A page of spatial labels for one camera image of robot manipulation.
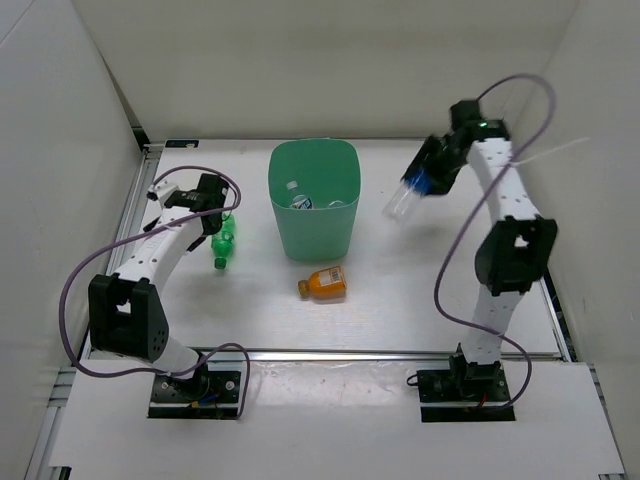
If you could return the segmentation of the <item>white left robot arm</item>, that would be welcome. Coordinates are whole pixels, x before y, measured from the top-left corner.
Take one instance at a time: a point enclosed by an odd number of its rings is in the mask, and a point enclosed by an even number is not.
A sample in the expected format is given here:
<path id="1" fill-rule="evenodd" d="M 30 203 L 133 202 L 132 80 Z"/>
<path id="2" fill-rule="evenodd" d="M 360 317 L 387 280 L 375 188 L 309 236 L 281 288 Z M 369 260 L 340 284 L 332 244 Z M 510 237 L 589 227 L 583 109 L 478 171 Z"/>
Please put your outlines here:
<path id="1" fill-rule="evenodd" d="M 175 388 L 188 400 L 206 395 L 210 377 L 194 366 L 199 354 L 175 340 L 161 304 L 161 292 L 188 251 L 222 226 L 230 184 L 203 173 L 191 190 L 162 180 L 147 197 L 161 207 L 146 227 L 131 257 L 110 275 L 97 275 L 88 287 L 91 345 L 94 349 L 134 358 L 175 376 Z"/>

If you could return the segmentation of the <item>green plastic bottle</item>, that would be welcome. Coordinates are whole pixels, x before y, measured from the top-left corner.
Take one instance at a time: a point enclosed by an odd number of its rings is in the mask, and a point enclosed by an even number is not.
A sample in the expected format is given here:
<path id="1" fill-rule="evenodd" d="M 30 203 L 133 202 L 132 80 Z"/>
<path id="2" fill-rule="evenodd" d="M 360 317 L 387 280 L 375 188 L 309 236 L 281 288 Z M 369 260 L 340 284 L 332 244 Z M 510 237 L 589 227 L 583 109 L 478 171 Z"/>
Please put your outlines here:
<path id="1" fill-rule="evenodd" d="M 214 268 L 225 270 L 235 250 L 236 221 L 232 214 L 223 218 L 221 229 L 212 237 Z"/>

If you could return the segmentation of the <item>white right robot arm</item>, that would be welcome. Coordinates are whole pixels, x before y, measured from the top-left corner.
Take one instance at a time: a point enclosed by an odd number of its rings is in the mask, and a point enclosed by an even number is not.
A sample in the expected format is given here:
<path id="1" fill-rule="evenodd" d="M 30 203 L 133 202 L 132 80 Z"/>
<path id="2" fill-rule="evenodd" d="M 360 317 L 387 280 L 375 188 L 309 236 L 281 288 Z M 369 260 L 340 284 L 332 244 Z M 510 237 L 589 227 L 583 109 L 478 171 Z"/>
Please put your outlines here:
<path id="1" fill-rule="evenodd" d="M 444 196 L 468 166 L 483 191 L 480 203 L 489 211 L 491 228 L 474 259 L 478 300 L 449 375 L 452 393 L 470 400 L 496 377 L 513 312 L 546 270 L 558 226 L 530 200 L 504 121 L 485 118 L 476 100 L 454 104 L 450 121 L 449 133 L 424 141 L 402 182 L 417 198 Z"/>

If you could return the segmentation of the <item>clear plastic bottle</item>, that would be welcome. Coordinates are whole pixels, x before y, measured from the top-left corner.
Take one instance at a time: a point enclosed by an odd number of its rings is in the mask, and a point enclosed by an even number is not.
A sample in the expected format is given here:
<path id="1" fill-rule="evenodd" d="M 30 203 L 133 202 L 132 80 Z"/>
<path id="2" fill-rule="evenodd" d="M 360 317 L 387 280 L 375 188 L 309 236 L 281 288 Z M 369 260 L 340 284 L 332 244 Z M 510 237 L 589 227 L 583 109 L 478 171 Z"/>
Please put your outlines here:
<path id="1" fill-rule="evenodd" d="M 289 181 L 286 185 L 286 206 L 296 210 L 331 209 L 341 208 L 346 205 L 342 200 L 333 200 L 328 203 L 317 204 L 309 195 L 305 194 L 295 180 Z"/>

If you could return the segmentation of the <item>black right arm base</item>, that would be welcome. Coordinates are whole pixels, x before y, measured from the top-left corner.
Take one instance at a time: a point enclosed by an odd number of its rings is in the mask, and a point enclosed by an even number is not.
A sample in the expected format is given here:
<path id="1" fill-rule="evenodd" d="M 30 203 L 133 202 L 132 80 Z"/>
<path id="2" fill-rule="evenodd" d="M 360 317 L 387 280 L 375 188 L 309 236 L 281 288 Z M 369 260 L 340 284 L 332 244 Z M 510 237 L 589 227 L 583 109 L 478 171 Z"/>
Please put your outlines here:
<path id="1" fill-rule="evenodd" d="M 502 368 L 492 378 L 458 380 L 451 369 L 418 370 L 406 379 L 418 389 L 422 423 L 513 422 L 511 400 Z"/>

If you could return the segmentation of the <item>blue label clear bottle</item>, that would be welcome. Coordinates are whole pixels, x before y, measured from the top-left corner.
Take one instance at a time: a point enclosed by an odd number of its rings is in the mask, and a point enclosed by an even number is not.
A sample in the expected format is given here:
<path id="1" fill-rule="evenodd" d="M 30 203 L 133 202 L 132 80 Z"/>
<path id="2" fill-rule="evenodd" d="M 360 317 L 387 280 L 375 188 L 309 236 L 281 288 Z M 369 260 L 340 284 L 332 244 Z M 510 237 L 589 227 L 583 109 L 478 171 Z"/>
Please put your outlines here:
<path id="1" fill-rule="evenodd" d="M 426 173 L 419 169 L 409 177 L 403 177 L 391 200 L 383 209 L 383 215 L 399 224 L 405 223 L 418 203 L 431 188 Z"/>

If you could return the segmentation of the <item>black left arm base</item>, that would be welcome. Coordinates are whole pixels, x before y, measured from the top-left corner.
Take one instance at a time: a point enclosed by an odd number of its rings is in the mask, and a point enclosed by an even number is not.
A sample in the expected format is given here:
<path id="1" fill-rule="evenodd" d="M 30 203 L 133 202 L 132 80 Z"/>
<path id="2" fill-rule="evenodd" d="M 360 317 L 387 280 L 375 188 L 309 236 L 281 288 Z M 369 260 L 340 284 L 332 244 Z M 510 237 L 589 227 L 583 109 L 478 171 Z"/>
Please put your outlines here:
<path id="1" fill-rule="evenodd" d="M 156 375 L 151 387 L 149 419 L 236 420 L 242 405 L 244 372 L 240 366 L 207 365 L 192 378 Z"/>

